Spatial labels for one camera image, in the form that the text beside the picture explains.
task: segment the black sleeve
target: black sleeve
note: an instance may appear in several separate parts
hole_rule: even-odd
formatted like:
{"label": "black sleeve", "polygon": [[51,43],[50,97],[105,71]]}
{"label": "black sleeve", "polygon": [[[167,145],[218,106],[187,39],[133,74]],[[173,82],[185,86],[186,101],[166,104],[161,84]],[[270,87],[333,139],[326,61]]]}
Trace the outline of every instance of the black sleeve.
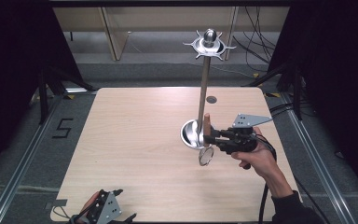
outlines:
{"label": "black sleeve", "polygon": [[298,192],[284,198],[274,198],[275,215],[273,224],[323,224],[322,219],[310,208],[304,207],[299,200]]}

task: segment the small hole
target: small hole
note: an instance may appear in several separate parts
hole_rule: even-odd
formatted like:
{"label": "small hole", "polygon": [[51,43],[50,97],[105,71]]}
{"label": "small hole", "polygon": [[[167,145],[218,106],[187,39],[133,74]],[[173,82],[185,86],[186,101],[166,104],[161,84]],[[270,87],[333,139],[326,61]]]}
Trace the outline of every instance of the small hole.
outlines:
{"label": "small hole", "polygon": [[217,98],[214,96],[208,96],[206,98],[206,102],[208,102],[209,104],[215,104],[217,102]]}

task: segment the gray floor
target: gray floor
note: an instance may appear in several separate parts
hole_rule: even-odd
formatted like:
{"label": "gray floor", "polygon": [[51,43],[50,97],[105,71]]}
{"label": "gray floor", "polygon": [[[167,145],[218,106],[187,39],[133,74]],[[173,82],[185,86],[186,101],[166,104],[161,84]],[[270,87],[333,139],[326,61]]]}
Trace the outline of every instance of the gray floor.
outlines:
{"label": "gray floor", "polygon": [[[195,33],[130,33],[124,54],[118,62],[111,60],[104,34],[74,33],[72,42],[69,34],[65,35],[83,78],[95,87],[200,85],[202,58],[196,60],[194,50],[182,44],[192,42],[197,37]],[[247,45],[242,33],[235,36]],[[276,42],[278,36],[277,33],[265,34],[271,42]],[[252,45],[252,49],[259,54],[264,53],[258,46]],[[236,48],[229,53],[228,61],[212,60],[209,85],[239,87],[253,81],[254,74],[264,74],[253,70],[247,63],[259,70],[268,68],[266,63]],[[267,93],[277,92],[275,84],[278,79],[279,76],[274,77],[260,88]],[[75,87],[72,83],[65,85],[68,88]],[[94,94],[79,93],[74,99],[56,97],[49,100],[51,105],[57,107],[35,154],[20,177],[20,184],[4,212],[2,223],[53,223],[49,219],[50,206],[60,189],[94,97]],[[270,108],[284,103],[282,97],[266,97],[266,101]],[[302,107],[302,124],[310,134],[335,187],[349,207],[350,214],[358,223],[358,179],[351,167],[335,155],[335,143],[318,120],[317,113],[309,105]],[[39,103],[34,100],[8,149],[0,156],[0,197],[39,128],[39,116]],[[71,119],[62,123],[63,127],[71,131],[66,138],[54,138],[64,134],[57,130],[62,119]],[[299,137],[292,113],[283,112],[274,117],[274,122],[295,176],[326,213],[330,223],[352,223],[342,221],[340,212],[334,206],[335,202],[329,196]],[[304,190],[301,189],[300,193],[304,204],[314,207]]]}

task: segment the wooden table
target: wooden table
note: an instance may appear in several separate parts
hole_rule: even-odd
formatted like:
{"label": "wooden table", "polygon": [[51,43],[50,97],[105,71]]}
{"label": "wooden table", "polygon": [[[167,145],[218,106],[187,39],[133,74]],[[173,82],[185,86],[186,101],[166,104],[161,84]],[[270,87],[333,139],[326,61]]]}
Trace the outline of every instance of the wooden table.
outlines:
{"label": "wooden table", "polygon": [[[238,113],[270,116],[258,88],[210,87],[207,96],[217,98],[205,113],[218,130],[230,127]],[[211,163],[201,167],[199,152],[181,140],[182,126],[198,116],[199,100],[200,88],[99,90],[57,197],[67,200],[66,213],[78,214],[100,189],[123,189],[117,220],[137,213],[137,222],[256,221],[264,180],[217,147]],[[259,127],[296,189],[274,122]],[[265,220],[273,215],[269,194]],[[65,221],[54,213],[51,218]]]}

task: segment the round metal base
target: round metal base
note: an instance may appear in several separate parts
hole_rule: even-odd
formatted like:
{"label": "round metal base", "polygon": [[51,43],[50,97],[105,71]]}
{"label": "round metal base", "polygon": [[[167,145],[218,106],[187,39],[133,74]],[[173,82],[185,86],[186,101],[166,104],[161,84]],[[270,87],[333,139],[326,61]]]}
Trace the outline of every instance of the round metal base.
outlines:
{"label": "round metal base", "polygon": [[201,129],[200,135],[197,134],[198,123],[196,119],[191,119],[186,122],[180,132],[182,141],[186,146],[193,149],[202,149],[203,145],[203,129]]}

